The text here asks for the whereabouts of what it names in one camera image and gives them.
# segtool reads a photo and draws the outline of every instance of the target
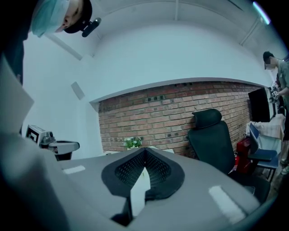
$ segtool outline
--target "white ceiling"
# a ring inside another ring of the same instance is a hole
[[[265,25],[249,0],[91,0],[93,18],[101,17],[100,38],[146,23],[175,20],[217,30],[241,43],[256,56],[270,50],[279,58],[288,53],[271,25]]]

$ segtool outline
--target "fire extinguisher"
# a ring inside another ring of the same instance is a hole
[[[240,160],[240,157],[235,153],[235,165],[234,165],[234,168],[232,169],[232,171],[237,170],[239,160]]]

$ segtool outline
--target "black cap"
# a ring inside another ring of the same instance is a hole
[[[89,21],[92,15],[92,6],[90,0],[83,0],[83,9],[81,18],[72,26],[68,27],[64,31],[69,34],[83,31],[86,26],[89,25]]]
[[[264,62],[266,62],[267,59],[269,59],[270,57],[274,57],[274,55],[272,53],[270,53],[269,51],[265,51],[264,54],[263,54]]]

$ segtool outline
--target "brick wall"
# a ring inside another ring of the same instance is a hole
[[[233,147],[244,137],[249,117],[248,93],[259,87],[230,82],[172,84],[149,88],[100,102],[103,149],[123,151],[123,140],[139,136],[143,146],[173,148],[194,158],[187,133],[194,127],[193,111],[218,109],[229,127]]]

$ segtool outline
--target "chair armrest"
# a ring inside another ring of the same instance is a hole
[[[248,155],[248,159],[270,162],[272,160],[272,157],[274,157],[275,155],[277,155],[277,152],[275,150],[258,149],[254,154]]]

